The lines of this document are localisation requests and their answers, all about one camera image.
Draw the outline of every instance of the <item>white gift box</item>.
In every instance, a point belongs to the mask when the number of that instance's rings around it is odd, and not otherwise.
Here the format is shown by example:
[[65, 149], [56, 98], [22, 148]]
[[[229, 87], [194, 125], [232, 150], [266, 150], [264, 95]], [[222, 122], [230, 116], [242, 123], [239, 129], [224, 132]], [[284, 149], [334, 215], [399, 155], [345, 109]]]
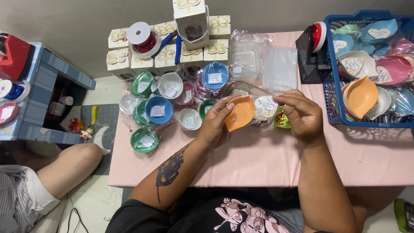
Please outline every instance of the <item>white gift box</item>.
[[[170, 33], [177, 29], [177, 24], [175, 21], [166, 22], [162, 24], [156, 24], [153, 26], [155, 30], [158, 31], [161, 39], [165, 39]], [[175, 36], [168, 44], [176, 44], [177, 36]]]
[[227, 65], [229, 59], [229, 40], [210, 40], [211, 44], [204, 48], [204, 65], [218, 61]]
[[131, 69], [131, 58], [129, 48], [109, 51], [106, 55], [108, 71], [122, 80], [134, 78], [136, 73]]
[[230, 15], [208, 17], [208, 34], [211, 40], [230, 39]]
[[187, 49], [206, 47], [209, 35], [204, 0], [173, 0], [173, 9], [178, 31]]
[[155, 69], [160, 75], [175, 72], [176, 65], [176, 45], [169, 44], [165, 46], [158, 55], [154, 58], [155, 60]]
[[181, 43], [180, 63], [186, 76], [195, 77], [198, 70], [204, 67], [203, 49], [187, 50], [184, 42]]
[[132, 54], [131, 69], [137, 74], [144, 71], [149, 71], [155, 75], [159, 75], [158, 71], [155, 69], [153, 58], [138, 58], [135, 56], [135, 54]]
[[127, 41], [128, 28], [114, 29], [108, 37], [109, 49], [122, 49], [128, 47]]

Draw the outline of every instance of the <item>hand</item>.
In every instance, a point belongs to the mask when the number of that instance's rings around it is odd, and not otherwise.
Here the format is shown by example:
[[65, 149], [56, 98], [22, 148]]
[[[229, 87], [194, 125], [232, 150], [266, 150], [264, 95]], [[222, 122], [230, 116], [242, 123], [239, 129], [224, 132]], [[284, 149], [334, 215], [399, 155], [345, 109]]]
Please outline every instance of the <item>hand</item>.
[[224, 127], [224, 120], [230, 115], [234, 104], [226, 106], [230, 100], [240, 95], [230, 95], [217, 101], [207, 112], [200, 131], [195, 138], [200, 144], [207, 148], [216, 149], [224, 144], [227, 138], [227, 128]]
[[289, 105], [284, 107], [283, 112], [292, 124], [292, 133], [296, 139], [310, 144], [324, 138], [322, 109], [298, 89], [274, 96], [273, 100], [280, 106]]

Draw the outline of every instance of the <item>black cable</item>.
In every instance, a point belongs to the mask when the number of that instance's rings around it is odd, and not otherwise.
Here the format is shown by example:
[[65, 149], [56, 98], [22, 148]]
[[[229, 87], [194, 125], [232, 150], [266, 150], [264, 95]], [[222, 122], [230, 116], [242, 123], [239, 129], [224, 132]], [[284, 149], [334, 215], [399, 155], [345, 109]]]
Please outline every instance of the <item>black cable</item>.
[[73, 212], [73, 211], [75, 211], [75, 213], [78, 215], [78, 217], [79, 217], [79, 221], [80, 221], [80, 223], [82, 224], [83, 228], [85, 228], [86, 233], [89, 233], [89, 232], [88, 232], [88, 229], [86, 229], [86, 226], [83, 224], [82, 219], [80, 218], [80, 214], [79, 214], [78, 209], [77, 209], [77, 208], [75, 208], [75, 207], [74, 207], [74, 208], [70, 211], [70, 214], [69, 214], [69, 220], [67, 221], [67, 232], [66, 232], [66, 233], [69, 233], [69, 227], [70, 227], [70, 217], [72, 216], [72, 212]]

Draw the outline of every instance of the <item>basket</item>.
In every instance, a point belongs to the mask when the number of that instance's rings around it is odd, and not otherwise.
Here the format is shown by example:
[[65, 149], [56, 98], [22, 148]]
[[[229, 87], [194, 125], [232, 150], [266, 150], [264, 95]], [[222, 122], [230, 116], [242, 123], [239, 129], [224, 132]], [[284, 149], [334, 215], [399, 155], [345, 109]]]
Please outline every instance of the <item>basket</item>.
[[[414, 17], [404, 15], [391, 15], [389, 10], [359, 10], [353, 15], [328, 15], [324, 23], [333, 31], [347, 24], [357, 24], [364, 28], [370, 23], [381, 20], [397, 19], [401, 22], [398, 33], [405, 39], [413, 42], [414, 36]], [[327, 34], [328, 57], [335, 61], [335, 52], [332, 43], [332, 35]], [[350, 126], [374, 127], [374, 128], [414, 128], [414, 117], [397, 117], [392, 114], [385, 114], [374, 120], [361, 119], [359, 121], [349, 121], [345, 116], [341, 87], [349, 83], [349, 80], [342, 79], [338, 73], [336, 62], [332, 62], [332, 73], [323, 80], [323, 90], [325, 96], [326, 110], [330, 124], [345, 124]]]

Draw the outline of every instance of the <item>gray wall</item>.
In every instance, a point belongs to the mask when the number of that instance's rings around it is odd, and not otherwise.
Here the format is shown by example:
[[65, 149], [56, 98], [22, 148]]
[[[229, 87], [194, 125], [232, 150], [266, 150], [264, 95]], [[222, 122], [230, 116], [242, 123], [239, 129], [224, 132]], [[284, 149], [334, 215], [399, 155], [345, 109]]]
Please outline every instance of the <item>gray wall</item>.
[[[205, 0], [210, 15], [231, 15], [232, 29], [303, 30], [331, 14], [389, 9], [414, 15], [413, 0]], [[0, 31], [40, 41], [93, 78], [110, 75], [105, 56], [112, 29], [137, 20], [173, 20], [171, 0], [0, 0]]]

